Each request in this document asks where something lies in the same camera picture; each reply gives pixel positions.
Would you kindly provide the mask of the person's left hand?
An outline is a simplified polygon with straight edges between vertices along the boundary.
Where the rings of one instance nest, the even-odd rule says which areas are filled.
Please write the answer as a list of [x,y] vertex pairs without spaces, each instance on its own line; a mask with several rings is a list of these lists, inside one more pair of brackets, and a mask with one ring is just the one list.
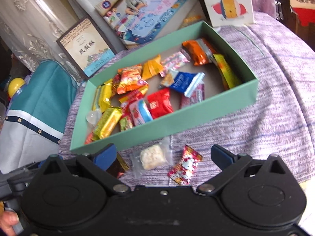
[[16,236],[13,226],[19,223],[19,217],[15,212],[4,211],[1,215],[1,230],[8,236]]

